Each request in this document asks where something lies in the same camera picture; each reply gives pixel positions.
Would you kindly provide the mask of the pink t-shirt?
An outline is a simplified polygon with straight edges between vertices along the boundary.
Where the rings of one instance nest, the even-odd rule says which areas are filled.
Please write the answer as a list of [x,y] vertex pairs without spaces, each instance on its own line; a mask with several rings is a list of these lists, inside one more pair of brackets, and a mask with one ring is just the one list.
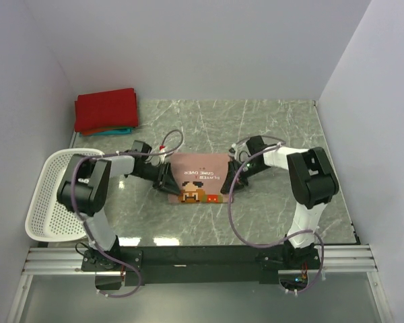
[[221,189],[228,175],[230,157],[226,153],[174,153],[171,170],[179,194],[170,194],[172,204],[227,203],[228,191]]

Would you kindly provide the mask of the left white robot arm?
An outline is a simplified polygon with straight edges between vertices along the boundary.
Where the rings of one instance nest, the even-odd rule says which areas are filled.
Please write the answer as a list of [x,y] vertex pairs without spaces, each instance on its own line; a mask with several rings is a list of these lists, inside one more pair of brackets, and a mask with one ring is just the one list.
[[163,161],[153,165],[147,161],[152,148],[134,141],[130,150],[104,156],[73,155],[57,189],[57,202],[81,221],[91,248],[101,249],[97,262],[105,270],[116,269],[121,253],[115,250],[118,237],[109,226],[104,205],[109,180],[115,176],[135,176],[152,182],[152,187],[167,194],[180,194],[172,175],[172,166]]

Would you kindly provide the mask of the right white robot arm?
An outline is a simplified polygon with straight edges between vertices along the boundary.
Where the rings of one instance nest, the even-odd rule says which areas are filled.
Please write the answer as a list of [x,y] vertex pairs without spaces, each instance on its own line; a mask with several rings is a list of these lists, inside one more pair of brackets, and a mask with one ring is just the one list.
[[[221,193],[228,195],[228,220],[236,237],[253,248],[290,245],[282,252],[283,263],[298,268],[305,260],[303,250],[314,244],[323,211],[339,192],[339,182],[322,147],[296,149],[273,136],[256,135],[239,140],[228,151],[228,173]],[[248,186],[248,179],[269,168],[288,171],[296,208],[287,235],[278,242],[253,244],[236,229],[232,216],[234,191]]]

